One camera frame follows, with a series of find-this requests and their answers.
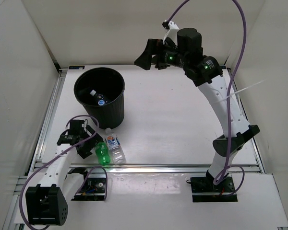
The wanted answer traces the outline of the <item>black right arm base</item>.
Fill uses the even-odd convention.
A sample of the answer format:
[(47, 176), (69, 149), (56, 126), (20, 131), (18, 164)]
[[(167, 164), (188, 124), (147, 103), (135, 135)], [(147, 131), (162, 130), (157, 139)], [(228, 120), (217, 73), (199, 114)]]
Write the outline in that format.
[(238, 202), (237, 195), (231, 194), (235, 191), (231, 176), (218, 185), (206, 177), (191, 177), (186, 183), (191, 186), (194, 203)]

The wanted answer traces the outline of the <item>clear bottle blue label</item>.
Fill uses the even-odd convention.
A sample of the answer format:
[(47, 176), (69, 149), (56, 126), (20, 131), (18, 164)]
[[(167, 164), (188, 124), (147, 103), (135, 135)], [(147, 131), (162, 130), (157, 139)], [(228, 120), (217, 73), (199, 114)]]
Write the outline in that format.
[(97, 105), (99, 106), (104, 106), (106, 104), (109, 103), (109, 99), (108, 98), (98, 98), (97, 99)]

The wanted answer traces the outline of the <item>green soda bottle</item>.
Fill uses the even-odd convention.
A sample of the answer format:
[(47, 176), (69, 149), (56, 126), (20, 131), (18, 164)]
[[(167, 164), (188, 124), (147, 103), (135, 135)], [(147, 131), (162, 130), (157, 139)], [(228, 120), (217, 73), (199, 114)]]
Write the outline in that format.
[(111, 162), (111, 158), (108, 153), (108, 147), (105, 142), (99, 142), (95, 146), (95, 153), (98, 159), (98, 163), (101, 165), (108, 165)]

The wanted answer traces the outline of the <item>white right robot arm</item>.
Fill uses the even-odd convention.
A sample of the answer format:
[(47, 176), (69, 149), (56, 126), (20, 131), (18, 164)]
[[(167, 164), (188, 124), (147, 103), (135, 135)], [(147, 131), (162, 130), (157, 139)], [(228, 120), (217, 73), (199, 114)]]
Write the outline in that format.
[(176, 35), (176, 42), (169, 37), (148, 39), (143, 53), (134, 63), (144, 70), (152, 65), (158, 70), (170, 66), (181, 68), (208, 100), (223, 130), (222, 136), (213, 141), (216, 153), (206, 173), (206, 187), (216, 192), (223, 186), (238, 151), (260, 130), (243, 116), (230, 94), (231, 84), (226, 83), (218, 61), (203, 54), (201, 34), (195, 28), (184, 28)]

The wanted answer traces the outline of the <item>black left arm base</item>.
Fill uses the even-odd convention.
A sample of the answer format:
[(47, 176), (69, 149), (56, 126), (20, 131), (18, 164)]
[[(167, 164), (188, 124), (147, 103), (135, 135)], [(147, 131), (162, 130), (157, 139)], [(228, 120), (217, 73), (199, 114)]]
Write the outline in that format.
[(108, 189), (108, 180), (106, 176), (89, 176), (72, 201), (105, 201), (106, 191)]

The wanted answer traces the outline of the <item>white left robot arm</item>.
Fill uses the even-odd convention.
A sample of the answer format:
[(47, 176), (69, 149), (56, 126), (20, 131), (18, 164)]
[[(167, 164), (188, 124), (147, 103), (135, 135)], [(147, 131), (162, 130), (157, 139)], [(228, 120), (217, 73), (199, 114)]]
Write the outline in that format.
[(23, 186), (26, 209), (22, 205), (19, 209), (30, 228), (40, 225), (47, 229), (66, 222), (68, 203), (91, 186), (86, 169), (70, 170), (70, 165), (76, 156), (85, 159), (92, 155), (91, 150), (102, 141), (91, 127), (71, 128), (60, 134), (55, 156), (46, 163), (47, 170), (41, 180), (34, 186)]

